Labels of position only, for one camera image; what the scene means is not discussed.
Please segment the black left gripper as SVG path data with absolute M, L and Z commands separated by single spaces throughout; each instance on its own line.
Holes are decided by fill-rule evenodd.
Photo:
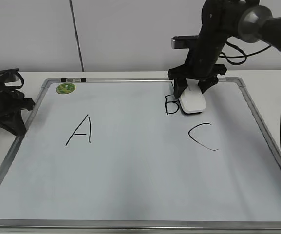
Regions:
M 24 79 L 18 68 L 0 71 L 0 128 L 15 136 L 26 133 L 21 111 L 6 113 L 10 112 L 18 101 L 21 101 L 21 110 L 31 111 L 35 106 L 32 98 L 24 98 L 24 93 L 19 91 L 23 85 Z

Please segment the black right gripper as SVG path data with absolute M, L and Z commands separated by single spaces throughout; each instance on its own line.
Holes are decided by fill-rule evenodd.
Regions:
M 188 49 L 185 63 L 168 70 L 169 80 L 174 81 L 174 96 L 179 99 L 188 87 L 186 79 L 198 80 L 203 93 L 218 83 L 214 72 L 222 66 L 215 67 L 220 53 L 228 39 L 228 33 L 220 28 L 219 14 L 203 14 L 202 27 L 195 48 Z

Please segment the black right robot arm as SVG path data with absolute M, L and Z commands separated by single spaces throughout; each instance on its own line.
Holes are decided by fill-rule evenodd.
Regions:
M 173 49 L 188 49 L 183 65 L 168 70 L 179 98 L 189 79 L 198 81 L 201 92 L 218 83 L 227 71 L 217 64 L 230 37 L 247 43 L 263 41 L 281 52 L 281 17 L 275 18 L 258 0 L 207 0 L 202 8 L 202 27 L 196 36 L 175 36 Z

